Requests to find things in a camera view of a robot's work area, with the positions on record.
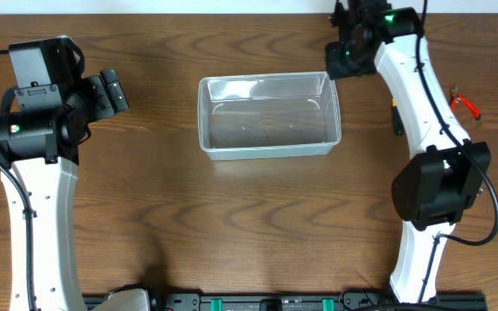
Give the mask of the clear plastic container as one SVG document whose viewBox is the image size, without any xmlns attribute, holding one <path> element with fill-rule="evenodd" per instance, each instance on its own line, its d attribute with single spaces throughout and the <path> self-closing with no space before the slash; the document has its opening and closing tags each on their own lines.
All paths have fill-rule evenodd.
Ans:
<svg viewBox="0 0 498 311">
<path fill-rule="evenodd" d="M 325 72 L 206 77 L 197 121 L 213 161 L 323 156 L 342 139 L 336 85 Z"/>
</svg>

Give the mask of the yellow black small screwdriver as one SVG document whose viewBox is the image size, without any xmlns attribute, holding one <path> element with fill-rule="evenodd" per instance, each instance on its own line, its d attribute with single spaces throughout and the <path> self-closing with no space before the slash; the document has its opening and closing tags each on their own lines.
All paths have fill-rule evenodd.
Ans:
<svg viewBox="0 0 498 311">
<path fill-rule="evenodd" d="M 395 99 L 392 99 L 392 119 L 393 119 L 393 132 L 397 136 L 402 136 L 405 133 L 404 125 L 402 123 L 401 116 L 399 115 L 399 110 Z"/>
</svg>

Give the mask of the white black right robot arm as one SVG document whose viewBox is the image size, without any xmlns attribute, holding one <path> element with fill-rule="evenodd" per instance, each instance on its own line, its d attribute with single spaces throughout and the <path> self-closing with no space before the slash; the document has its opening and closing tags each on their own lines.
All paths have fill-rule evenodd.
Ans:
<svg viewBox="0 0 498 311">
<path fill-rule="evenodd" d="M 436 298 L 448 241 L 481 246 L 498 233 L 498 198 L 487 175 L 490 150 L 471 140 L 444 96 L 431 64 L 424 14 L 387 1 L 337 2 L 330 22 L 338 38 L 325 48 L 328 76 L 377 73 L 393 97 L 410 161 L 391 185 L 402 236 L 389 285 L 398 304 L 426 304 Z M 486 238 L 472 242 L 453 231 L 481 186 L 491 195 L 495 222 Z"/>
</svg>

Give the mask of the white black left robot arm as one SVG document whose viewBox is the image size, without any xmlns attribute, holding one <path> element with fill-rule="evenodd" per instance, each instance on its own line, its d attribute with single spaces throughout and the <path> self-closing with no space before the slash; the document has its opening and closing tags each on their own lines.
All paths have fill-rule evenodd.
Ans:
<svg viewBox="0 0 498 311">
<path fill-rule="evenodd" d="M 86 303 L 73 221 L 79 146 L 91 123 L 129 108 L 116 72 L 86 77 L 66 35 L 14 43 L 17 85 L 0 105 L 0 166 L 10 212 L 12 310 L 148 310 L 144 289 Z"/>
</svg>

